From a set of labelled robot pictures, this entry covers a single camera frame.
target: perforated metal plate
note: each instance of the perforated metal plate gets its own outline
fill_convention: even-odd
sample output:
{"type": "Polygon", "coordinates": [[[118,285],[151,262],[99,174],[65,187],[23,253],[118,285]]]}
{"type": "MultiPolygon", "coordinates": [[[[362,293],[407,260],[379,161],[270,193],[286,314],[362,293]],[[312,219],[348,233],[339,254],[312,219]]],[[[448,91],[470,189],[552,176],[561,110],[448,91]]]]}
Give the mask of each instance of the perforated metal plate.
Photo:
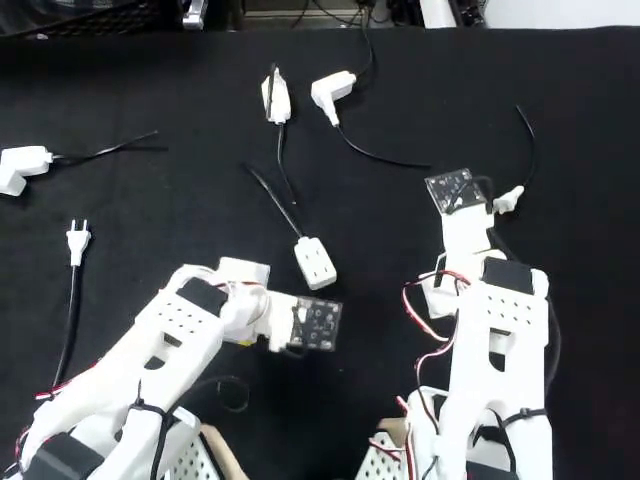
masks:
{"type": "MultiPolygon", "coordinates": [[[[378,432],[373,436],[373,439],[382,446],[394,446],[387,432],[378,432]]],[[[406,478],[406,460],[404,453],[399,455],[402,458],[400,462],[393,460],[389,455],[374,447],[369,447],[356,475],[356,480],[404,480],[406,478]]]]}
{"type": "Polygon", "coordinates": [[[164,480],[223,480],[209,451],[200,437],[196,437],[176,464],[166,473],[164,480]]]}

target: black wire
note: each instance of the black wire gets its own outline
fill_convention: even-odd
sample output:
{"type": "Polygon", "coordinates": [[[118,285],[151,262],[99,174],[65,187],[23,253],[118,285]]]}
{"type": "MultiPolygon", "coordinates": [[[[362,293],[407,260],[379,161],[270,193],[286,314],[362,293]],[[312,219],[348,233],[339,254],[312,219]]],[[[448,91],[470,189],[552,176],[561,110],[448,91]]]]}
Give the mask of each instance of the black wire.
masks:
{"type": "Polygon", "coordinates": [[[504,448],[507,449],[507,455],[509,456],[509,471],[511,473],[516,473],[518,471],[518,468],[516,466],[516,454],[513,451],[513,446],[511,445],[511,441],[509,440],[509,435],[507,435],[507,429],[504,426],[502,417],[495,410],[491,408],[489,410],[496,416],[496,421],[498,422],[498,428],[500,429],[500,432],[502,433],[502,436],[503,436],[502,439],[504,441],[504,448]]]}
{"type": "Polygon", "coordinates": [[[433,457],[433,460],[431,461],[431,465],[429,465],[429,468],[427,468],[425,472],[422,474],[422,480],[427,479],[431,471],[435,468],[437,461],[438,461],[438,457],[433,457]]]}
{"type": "Polygon", "coordinates": [[[379,162],[384,162],[384,163],[389,163],[391,165],[396,165],[398,167],[408,167],[408,168],[431,168],[431,165],[427,164],[427,163],[405,163],[405,162],[398,162],[396,160],[391,160],[389,158],[385,158],[385,157],[381,157],[379,155],[376,155],[375,153],[371,153],[368,152],[366,150],[364,150],[363,148],[360,148],[358,145],[356,145],[355,143],[353,143],[351,140],[349,140],[349,138],[346,136],[346,134],[344,133],[344,130],[342,130],[342,127],[340,125],[336,125],[335,126],[336,130],[338,130],[338,132],[340,132],[340,135],[342,136],[343,140],[345,142],[347,142],[347,145],[349,145],[352,149],[354,149],[356,152],[361,153],[362,155],[365,155],[369,158],[371,158],[372,160],[377,160],[379,162]]]}
{"type": "Polygon", "coordinates": [[[293,217],[287,211],[287,209],[284,208],[284,205],[282,204],[282,202],[280,201],[278,196],[275,194],[275,192],[273,191],[271,186],[262,177],[262,175],[260,175],[260,173],[254,167],[252,167],[251,165],[243,163],[242,166],[251,175],[253,175],[253,177],[258,181],[260,186],[262,188],[264,188],[264,190],[269,194],[269,196],[271,197],[271,200],[273,200],[273,203],[276,204],[276,207],[278,207],[278,210],[280,210],[280,213],[282,214],[282,216],[287,220],[287,222],[289,222],[289,225],[291,225],[291,228],[293,229],[293,231],[296,232],[296,235],[298,236],[298,238],[304,237],[305,235],[304,235],[304,232],[302,231],[302,229],[296,224],[296,222],[293,220],[293,217]]]}
{"type": "Polygon", "coordinates": [[[60,353],[58,361],[58,369],[53,379],[51,389],[53,390],[64,381],[67,373],[69,361],[73,354],[76,343],[76,334],[78,332],[78,313],[80,307],[80,267],[71,267],[71,289],[69,291],[69,309],[67,311],[67,331],[65,335],[64,346],[60,353]]]}
{"type": "Polygon", "coordinates": [[[536,162],[536,134],[533,131],[533,127],[529,122],[524,110],[520,107],[520,105],[516,105],[516,110],[518,111],[518,115],[522,119],[525,127],[527,127],[527,131],[529,132],[529,139],[531,140],[531,166],[529,167],[529,174],[525,178],[525,181],[522,183],[524,188],[527,188],[533,180],[534,175],[536,174],[536,170],[538,169],[538,165],[536,162]]]}
{"type": "Polygon", "coordinates": [[[351,20],[347,20],[345,18],[340,18],[337,15],[334,15],[333,13],[328,11],[326,8],[324,8],[322,5],[320,5],[319,0],[311,0],[311,1],[315,4],[316,7],[318,7],[318,10],[320,10],[325,15],[333,18],[334,20],[337,20],[338,22],[344,23],[345,25],[358,25],[358,22],[353,22],[351,20]]]}
{"type": "Polygon", "coordinates": [[[237,385],[241,385],[247,391],[247,400],[243,404],[243,407],[241,409],[230,410],[229,408],[227,408],[227,410],[230,410],[234,413],[239,413],[246,410],[246,408],[249,406],[249,394],[250,394],[249,386],[246,383],[244,383],[242,380],[240,380],[238,377],[235,377],[233,375],[215,376],[215,377],[211,377],[206,380],[202,380],[198,383],[193,384],[191,388],[189,388],[182,395],[180,395],[178,400],[176,400],[173,406],[162,417],[162,421],[160,423],[160,432],[158,433],[158,444],[156,445],[156,451],[153,455],[153,462],[151,463],[151,474],[149,476],[150,480],[157,480],[158,478],[158,469],[160,468],[160,460],[162,460],[162,452],[164,451],[164,444],[167,440],[167,433],[169,431],[169,422],[171,421],[173,412],[175,412],[176,409],[180,405],[182,405],[189,396],[193,395],[194,392],[208,385],[211,385],[212,383],[218,384],[218,394],[220,394],[220,384],[222,382],[236,383],[237,385]]]}
{"type": "Polygon", "coordinates": [[[367,48],[369,49],[369,58],[364,67],[356,73],[356,78],[360,80],[368,71],[370,71],[375,63],[375,52],[373,51],[373,45],[371,44],[371,39],[369,38],[369,34],[367,30],[369,28],[369,21],[371,20],[371,11],[364,10],[362,13],[362,17],[360,17],[360,30],[362,31],[362,36],[364,37],[365,42],[367,42],[367,48]],[[367,21],[365,22],[365,12],[367,12],[367,21]]]}
{"type": "Polygon", "coordinates": [[[493,208],[492,207],[493,206],[493,197],[494,197],[493,180],[491,180],[491,177],[486,177],[484,175],[478,175],[478,176],[472,177],[469,180],[467,180],[466,182],[464,182],[462,184],[462,186],[456,191],[456,193],[454,193],[451,196],[451,200],[449,201],[449,206],[446,209],[446,213],[453,213],[453,211],[455,210],[455,207],[456,207],[456,202],[462,196],[464,191],[468,187],[470,187],[471,185],[475,185],[477,182],[484,182],[485,185],[487,186],[487,191],[488,191],[487,203],[488,203],[489,206],[491,206],[491,208],[493,208]]]}
{"type": "MultiPolygon", "coordinates": [[[[505,243],[502,237],[498,235],[498,232],[496,232],[495,228],[489,228],[487,230],[487,233],[489,234],[489,238],[491,239],[492,243],[494,243],[500,250],[502,250],[509,260],[522,263],[518,256],[513,253],[513,251],[505,243]]],[[[560,365],[560,353],[562,350],[562,332],[560,331],[560,322],[558,322],[556,310],[553,306],[553,301],[550,295],[547,296],[547,303],[549,304],[549,326],[551,327],[549,331],[549,333],[551,334],[551,341],[549,342],[549,346],[552,349],[552,356],[551,360],[547,363],[548,367],[545,368],[544,373],[545,395],[549,393],[551,384],[553,383],[553,380],[556,378],[556,374],[558,373],[558,366],[560,365]]]]}
{"type": "Polygon", "coordinates": [[[298,18],[296,18],[295,21],[291,24],[291,29],[296,28],[298,24],[302,21],[302,18],[307,13],[307,10],[309,10],[310,3],[311,3],[311,0],[304,0],[304,6],[302,7],[302,12],[300,12],[300,15],[298,15],[298,18]]]}
{"type": "Polygon", "coordinates": [[[280,125],[279,131],[278,131],[278,168],[280,169],[280,174],[282,175],[282,179],[284,180],[284,184],[287,186],[287,190],[289,191],[289,195],[291,196],[291,203],[293,205],[297,204],[296,201],[296,194],[293,190],[293,186],[291,185],[291,182],[289,181],[289,177],[287,176],[287,172],[284,169],[284,164],[283,164],[283,150],[284,150],[284,142],[285,142],[285,127],[284,127],[284,123],[280,125]]]}
{"type": "MultiPolygon", "coordinates": [[[[78,163],[82,163],[82,162],[86,162],[88,160],[93,160],[95,158],[98,157],[102,157],[104,155],[108,155],[110,153],[114,153],[117,152],[119,150],[126,150],[128,149],[130,146],[132,146],[134,143],[140,142],[142,140],[145,140],[149,137],[153,137],[155,135],[158,135],[158,131],[154,130],[153,132],[148,132],[145,133],[144,135],[139,135],[137,137],[132,138],[131,140],[127,140],[126,142],[122,142],[118,145],[114,145],[112,147],[107,147],[104,148],[102,150],[99,150],[95,153],[90,153],[88,155],[78,155],[78,154],[55,154],[53,156],[53,161],[54,163],[58,163],[61,165],[75,165],[78,163]]],[[[150,147],[153,150],[157,150],[158,147],[150,147]]]]}

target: white robotic arm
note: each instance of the white robotic arm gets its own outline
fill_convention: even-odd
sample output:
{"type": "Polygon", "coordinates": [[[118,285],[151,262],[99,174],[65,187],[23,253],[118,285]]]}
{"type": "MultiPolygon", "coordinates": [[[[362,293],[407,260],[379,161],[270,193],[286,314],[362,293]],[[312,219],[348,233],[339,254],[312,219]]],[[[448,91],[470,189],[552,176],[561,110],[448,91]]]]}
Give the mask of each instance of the white robotic arm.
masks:
{"type": "Polygon", "coordinates": [[[417,377],[426,359],[451,349],[449,388],[420,386],[401,401],[405,442],[388,448],[390,437],[376,434],[356,478],[389,478],[391,460],[391,472],[409,480],[550,480],[547,276],[491,248],[493,212],[468,170],[426,183],[442,216],[445,253],[413,285],[422,287],[430,318],[453,318],[456,328],[420,359],[417,377]]]}
{"type": "Polygon", "coordinates": [[[264,335],[274,352],[333,350],[341,305],[268,291],[268,276],[268,266],[231,258],[218,270],[178,269],[113,348],[35,412],[19,459],[24,478],[49,480],[47,469],[61,464],[89,469],[78,478],[90,480],[149,478],[164,415],[172,415],[162,476],[200,426],[177,402],[223,340],[250,344],[264,335]],[[72,455],[58,458],[55,448],[72,455]]]}

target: black fabric surface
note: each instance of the black fabric surface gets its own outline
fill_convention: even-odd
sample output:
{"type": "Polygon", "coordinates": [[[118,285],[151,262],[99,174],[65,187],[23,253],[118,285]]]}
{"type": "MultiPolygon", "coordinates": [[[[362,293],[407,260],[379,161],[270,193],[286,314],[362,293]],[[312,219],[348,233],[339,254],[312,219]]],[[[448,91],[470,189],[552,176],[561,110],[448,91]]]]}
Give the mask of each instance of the black fabric surface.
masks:
{"type": "MultiPolygon", "coordinates": [[[[469,167],[498,192],[540,167],[519,214],[498,231],[549,273],[564,334],[548,410],[557,478],[630,478],[638,421],[634,272],[639,203],[640,31],[389,30],[371,33],[378,71],[340,102],[359,145],[438,173],[469,167]]],[[[207,375],[251,386],[242,414],[213,391],[189,407],[217,425],[251,478],[353,477],[377,421],[398,415],[413,362],[434,342],[400,304],[406,280],[433,267],[440,219],[425,172],[351,151],[310,99],[311,81],[358,69],[357,31],[150,36],[0,45],[0,144],[93,151],[159,129],[167,153],[129,152],[60,168],[0,199],[0,446],[30,422],[63,340],[69,280],[64,232],[87,218],[81,327],[72,372],[90,365],[183,263],[223,255],[270,264],[270,287],[308,294],[295,238],[239,164],[282,190],[276,128],[259,83],[277,61],[294,98],[285,163],[304,226],[333,257],[343,301],[338,349],[303,361],[225,345],[207,375]]],[[[425,366],[446,384],[446,360],[425,366]]]]}

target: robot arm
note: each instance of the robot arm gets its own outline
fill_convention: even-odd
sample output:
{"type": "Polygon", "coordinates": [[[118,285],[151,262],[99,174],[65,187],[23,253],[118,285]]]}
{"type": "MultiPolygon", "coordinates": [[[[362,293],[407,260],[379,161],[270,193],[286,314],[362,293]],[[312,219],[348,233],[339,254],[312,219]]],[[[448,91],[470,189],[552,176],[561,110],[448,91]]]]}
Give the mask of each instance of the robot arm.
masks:
{"type": "MultiPolygon", "coordinates": [[[[90,468],[78,478],[149,478],[162,414],[169,412],[178,421],[167,432],[162,475],[199,430],[176,402],[223,341],[250,344],[264,335],[274,352],[288,345],[333,350],[341,305],[269,291],[268,276],[268,266],[231,258],[217,270],[178,269],[111,350],[35,412],[19,459],[24,478],[54,478],[47,469],[61,442],[76,457],[90,457],[91,468],[68,466],[90,468]],[[151,408],[132,408],[136,401],[151,408]]],[[[76,461],[65,455],[55,461],[76,461]]]]}

